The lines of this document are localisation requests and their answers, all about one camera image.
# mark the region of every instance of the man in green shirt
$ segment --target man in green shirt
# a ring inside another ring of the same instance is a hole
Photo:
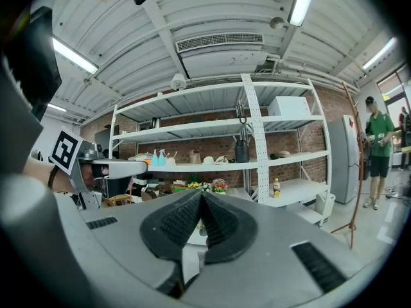
[[[374,210],[378,210],[378,202],[388,174],[394,125],[388,114],[378,110],[377,102],[373,97],[367,97],[365,105],[367,106],[367,111],[371,113],[367,128],[365,129],[367,140],[371,147],[371,191],[370,197],[363,207],[367,208],[372,204]],[[377,177],[380,177],[378,188]]]

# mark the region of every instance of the yellow bottle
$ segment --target yellow bottle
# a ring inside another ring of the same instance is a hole
[[[274,188],[274,198],[279,198],[280,197],[280,182],[278,181],[278,178],[275,179],[273,188]]]

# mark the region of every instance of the floor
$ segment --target floor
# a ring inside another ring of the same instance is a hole
[[[385,187],[396,187],[400,191],[403,184],[408,183],[411,171],[393,169],[388,175]],[[390,253],[405,224],[411,206],[406,206],[406,200],[387,199],[384,191],[380,198],[380,207],[374,210],[372,206],[363,208],[362,205],[369,197],[370,181],[363,182],[362,196],[356,216],[356,231],[354,232],[353,253],[364,263],[364,266]],[[346,205],[335,203],[333,213],[321,229],[327,233],[350,222],[356,200]],[[339,241],[349,245],[351,231],[348,228],[332,234]]]

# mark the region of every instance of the sneaker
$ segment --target sneaker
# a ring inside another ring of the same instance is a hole
[[[367,208],[367,207],[370,206],[371,203],[372,203],[372,198],[368,198],[368,200],[365,201],[365,203],[363,204],[363,207],[364,207],[364,208]]]

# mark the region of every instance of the brick wall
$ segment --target brick wall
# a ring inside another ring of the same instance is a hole
[[[326,89],[317,88],[317,94],[319,96],[324,114],[327,121],[338,119],[344,114],[352,114],[348,99],[339,95],[338,93]],[[306,96],[308,104],[312,106],[314,99],[311,94]],[[266,110],[262,111],[263,115],[267,114]],[[198,115],[195,118],[198,121],[212,121],[216,119],[230,119],[235,117],[235,112],[221,112],[221,113],[207,113]],[[99,119],[89,123],[82,127],[81,136],[88,141],[94,140],[94,134],[96,132],[104,130],[106,124],[111,123],[112,114],[106,114]],[[175,124],[186,124],[192,122],[192,116],[190,117],[176,117],[174,119],[162,120],[162,126],[171,126]],[[125,130],[132,132],[135,130],[136,123],[127,117],[119,115],[116,124],[119,125],[120,133]],[[297,153],[298,141],[295,132],[282,132],[282,133],[268,133],[266,134],[267,151],[268,154],[278,151],[289,151],[290,153]],[[178,151],[176,161],[188,162],[188,151],[192,149],[200,149],[200,155],[203,159],[206,156],[212,156],[214,159],[221,155],[225,155],[228,159],[234,158],[235,142],[232,137],[218,137],[210,139],[195,139],[189,141],[175,141],[165,142],[158,144],[142,144],[139,146],[139,152],[152,153],[154,149],[157,151],[164,148],[167,153],[174,155],[175,151]],[[302,151],[320,151],[325,149],[324,136],[322,134],[322,127],[320,122],[314,122],[306,126],[304,136],[301,140]],[[250,158],[256,158],[256,148],[254,141],[250,140],[249,146]],[[127,159],[136,154],[136,145],[134,143],[123,143],[119,147],[120,158]],[[304,162],[304,168],[307,174],[312,180],[322,182],[326,179],[326,159],[317,158]],[[243,186],[243,171],[222,171],[212,173],[199,173],[201,181],[212,181],[215,178],[223,178],[229,182],[230,187],[242,187]],[[285,166],[277,166],[270,168],[270,177],[278,178],[280,181],[290,180],[298,178],[300,175],[299,164],[288,164]],[[155,176],[168,180],[188,180],[189,173],[155,173]],[[252,185],[258,184],[258,174],[256,170],[251,171]]]

